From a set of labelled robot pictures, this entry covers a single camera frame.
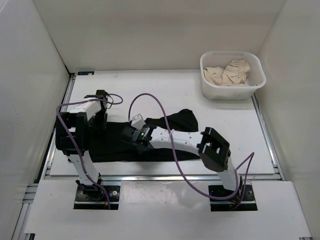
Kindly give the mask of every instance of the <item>beige cloth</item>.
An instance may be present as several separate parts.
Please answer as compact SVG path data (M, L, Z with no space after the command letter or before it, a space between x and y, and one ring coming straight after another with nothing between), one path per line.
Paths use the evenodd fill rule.
M247 76L251 68L245 59L232 60L225 69L221 67L207 67L204 70L205 79L219 86L248 86Z

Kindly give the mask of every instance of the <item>white enclosure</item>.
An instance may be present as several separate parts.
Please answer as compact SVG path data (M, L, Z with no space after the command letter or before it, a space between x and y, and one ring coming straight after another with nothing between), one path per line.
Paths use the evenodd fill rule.
M247 101L206 99L199 68L208 51L257 55L266 85ZM0 0L0 239L32 237L24 231L36 240L153 238L142 224L161 239L320 240L319 60L318 0ZM108 211L72 210L77 173L55 150L54 135L50 141L55 108L100 88L125 98L109 121L125 121L132 98L149 92L169 114L190 108L200 129L217 128L231 143L232 161L255 151L249 179L258 211L207 212L208 199L176 181L173 162L95 163L104 179L122 181L116 222L106 226ZM161 117L151 102L137 102L135 113ZM205 191L218 179L200 163L181 165ZM25 201L35 179L35 199ZM123 180L141 182L135 188ZM146 189L169 188L160 181L176 182L155 204ZM120 235L105 235L117 227Z

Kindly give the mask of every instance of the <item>white basket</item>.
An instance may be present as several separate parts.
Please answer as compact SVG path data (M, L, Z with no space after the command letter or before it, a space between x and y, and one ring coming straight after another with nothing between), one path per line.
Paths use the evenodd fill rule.
M251 71L245 83L249 86L219 86L206 80L207 67L225 68L232 60L246 59ZM257 56L246 51L208 51L200 58L201 90L207 99L246 100L266 84L266 76Z

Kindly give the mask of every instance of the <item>black garment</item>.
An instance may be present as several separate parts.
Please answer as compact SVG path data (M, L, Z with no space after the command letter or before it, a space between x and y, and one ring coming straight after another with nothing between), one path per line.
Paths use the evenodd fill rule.
M189 109L167 116L171 129L182 132L197 132L198 121ZM147 118L146 124L152 124L166 129L165 118ZM151 149L138 154L136 148L121 141L121 133L127 122L108 122L106 131L102 136L90 133L89 154L94 163L103 162L171 162L174 161L171 149ZM198 159L199 156L189 152L177 150L178 160Z

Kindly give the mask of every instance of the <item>table surface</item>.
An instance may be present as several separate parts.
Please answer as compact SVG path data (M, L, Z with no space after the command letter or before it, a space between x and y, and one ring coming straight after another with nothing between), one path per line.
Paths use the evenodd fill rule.
M196 182L208 193L208 183ZM122 181L119 210L73 209L73 180L42 180L25 233L35 240L298 240L310 237L293 182L252 182L258 211L211 212L184 181Z
M162 103L166 114L188 108L198 120L199 130L216 129L230 143L235 166L255 152L249 174L274 174L272 159L266 145L259 119L251 99L245 101L209 100L202 95L199 70L128 70L95 71L94 75L77 75L69 102L81 101L98 89L119 94L124 101L108 110L108 122L126 122L131 101L140 93L151 93ZM156 101L142 96L133 105L131 115L160 118L162 112ZM174 162L99 162L94 163L101 175L169 176L179 175ZM188 175L214 175L198 160L181 161ZM244 174L246 166L239 169ZM72 163L61 151L55 150L51 176L76 176Z

